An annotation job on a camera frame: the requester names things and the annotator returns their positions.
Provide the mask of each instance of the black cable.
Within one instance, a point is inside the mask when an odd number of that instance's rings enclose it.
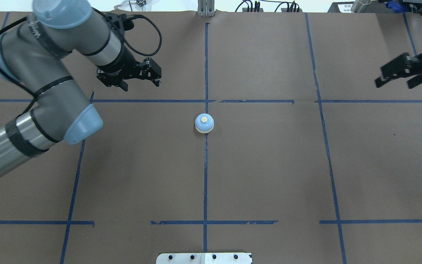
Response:
[[[112,27],[117,30],[119,32],[119,28],[110,21],[110,19],[102,12],[100,12],[99,10],[96,10],[94,8],[94,11],[97,12],[98,14],[102,15],[102,17],[104,17],[104,19],[110,23],[110,25],[112,25]],[[157,52],[159,52],[160,48],[162,47],[162,34],[160,33],[159,28],[156,26],[156,24],[154,24],[154,22],[152,22],[149,18],[145,17],[144,15],[131,15],[129,16],[132,18],[132,20],[137,19],[137,18],[142,18],[144,20],[146,20],[147,22],[149,22],[157,31],[157,33],[159,34],[159,45],[157,46],[157,49],[153,52],[153,53],[144,53],[144,52],[140,52],[138,50],[136,50],[135,48],[133,48],[129,42],[125,39],[124,35],[120,34],[124,43],[129,47],[130,50],[138,53],[139,55],[145,56],[145,57],[151,57],[157,54]]]
[[[250,12],[252,12],[252,10],[253,10],[253,3],[252,3],[252,1],[251,0],[243,0],[241,3],[240,3],[240,5],[236,8],[236,10],[234,11],[234,12],[237,12],[238,10],[239,10],[239,7],[243,4],[243,3],[246,3],[247,4],[247,6],[248,6],[248,3],[247,2],[250,2],[250,5],[251,5],[251,10],[250,10]]]
[[[239,10],[239,7],[241,5],[243,5],[243,3],[246,3],[247,4],[247,12],[250,12],[250,10],[249,10],[250,9],[250,5],[246,1],[241,2],[240,5],[236,8],[236,10],[234,12],[237,12]]]
[[[3,35],[3,33],[5,33],[6,31],[10,30],[11,28],[15,27],[16,25],[21,24],[22,22],[24,22],[26,20],[27,20],[27,17],[22,17],[21,19],[17,20],[16,22],[13,22],[10,25],[6,26],[5,28],[1,29],[0,30],[0,36]],[[3,71],[1,69],[1,67],[0,67],[0,74],[2,74],[6,79],[8,79],[13,84],[19,86],[24,91],[28,92],[30,95],[34,96],[34,93],[33,92],[31,92],[27,87],[25,87],[20,82],[18,82],[17,80],[15,80],[13,77],[10,77],[5,71]]]
[[[286,10],[286,12],[293,12],[293,8],[294,8],[294,5],[295,5],[295,1],[293,1],[292,3],[291,3],[291,7],[290,8],[288,8],[288,10]]]
[[[280,3],[277,7],[276,7],[276,9],[274,10],[275,12],[278,10],[278,8],[280,8],[280,6],[282,5],[282,4],[287,4],[288,5],[288,8],[286,9],[286,12],[289,10],[289,3],[288,2],[278,2],[278,3]]]

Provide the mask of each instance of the brown work surface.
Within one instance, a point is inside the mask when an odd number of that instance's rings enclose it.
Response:
[[[412,54],[402,15],[146,15],[163,33],[160,87],[104,87],[82,55],[63,59],[104,127],[0,179],[0,263],[153,264],[203,251],[422,262],[422,85],[374,85],[382,65]],[[422,52],[422,18],[407,21]],[[139,20],[126,38],[145,52],[158,42]],[[20,99],[30,97],[0,79],[0,127]],[[206,111],[207,136],[193,125]]]

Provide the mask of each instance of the metal bracket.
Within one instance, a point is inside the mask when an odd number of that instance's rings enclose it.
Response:
[[[251,253],[164,253],[156,264],[252,264]]]
[[[199,17],[214,17],[214,15],[216,15],[214,0],[198,0]]]

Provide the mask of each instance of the wire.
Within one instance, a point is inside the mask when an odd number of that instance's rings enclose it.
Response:
[[[112,21],[110,21],[110,19],[104,14],[104,13],[102,13],[102,12],[100,12],[99,10],[96,10],[95,8],[94,8],[94,11],[96,12],[96,13],[98,13],[98,14],[100,14],[100,15],[102,15],[102,17],[104,17],[104,19],[107,21],[107,22],[109,22],[110,23],[110,25],[112,25],[112,27],[115,29],[115,30],[117,30],[118,32],[119,32],[119,28],[114,24],[114,23],[112,23]],[[120,34],[121,35],[121,37],[122,37],[122,39],[123,39],[123,41],[124,41],[124,43],[129,47],[129,49],[130,50],[132,50],[132,51],[134,51],[134,52],[136,52],[136,53],[138,53],[139,55],[142,55],[142,56],[145,56],[145,57],[151,57],[151,56],[154,56],[154,55],[156,55],[157,54],[157,52],[159,52],[159,50],[160,50],[160,48],[162,47],[162,34],[160,33],[160,30],[159,30],[159,28],[156,26],[156,24],[154,24],[154,22],[152,22],[149,18],[147,18],[147,17],[145,17],[144,15],[132,15],[131,16],[132,17],[132,19],[134,20],[134,19],[137,19],[137,18],[142,18],[142,19],[144,19],[144,20],[146,20],[147,22],[149,22],[155,29],[156,29],[156,31],[157,31],[157,33],[159,34],[159,45],[157,46],[157,49],[153,52],[153,53],[144,53],[144,52],[140,52],[140,51],[138,51],[138,50],[136,50],[135,48],[133,48],[131,45],[130,45],[130,43],[125,39],[125,37],[124,37],[124,35],[122,35],[122,34]]]
[[[250,5],[251,5],[251,10],[250,10],[250,12],[252,12],[252,10],[253,10],[253,3],[252,3],[252,1],[251,1],[251,0],[243,0],[243,1],[240,3],[240,5],[236,8],[236,10],[235,10],[234,12],[237,12],[237,10],[239,10],[239,7],[240,7],[243,3],[247,3],[247,2],[250,2]]]
[[[241,2],[241,3],[240,3],[240,5],[236,8],[236,10],[235,10],[234,12],[237,12],[237,10],[239,10],[239,7],[240,7],[243,3],[246,3],[246,4],[247,4],[247,12],[250,12],[250,5],[249,5],[246,1]]]
[[[287,4],[288,5],[288,8],[286,9],[286,12],[289,10],[289,3],[288,2],[278,2],[278,3],[280,3],[277,7],[276,7],[276,9],[274,10],[275,12],[278,10],[278,8],[280,8],[280,6],[282,5],[282,4]]]
[[[15,27],[16,25],[19,25],[19,24],[23,23],[26,20],[27,20],[27,17],[22,17],[21,19],[17,20],[16,22],[13,22],[10,25],[8,25],[7,27],[1,29],[0,30],[0,36],[3,35],[6,31],[10,30],[11,28]],[[6,79],[8,79],[13,84],[19,86],[24,91],[28,92],[33,97],[32,101],[25,108],[25,110],[22,112],[21,115],[23,115],[26,112],[28,112],[32,108],[32,106],[35,104],[35,102],[37,101],[37,98],[35,97],[35,94],[32,91],[30,91],[27,87],[25,87],[25,85],[21,84],[16,79],[14,79],[13,77],[9,76],[9,74],[7,74],[4,70],[2,70],[1,67],[0,67],[0,74],[3,75]]]

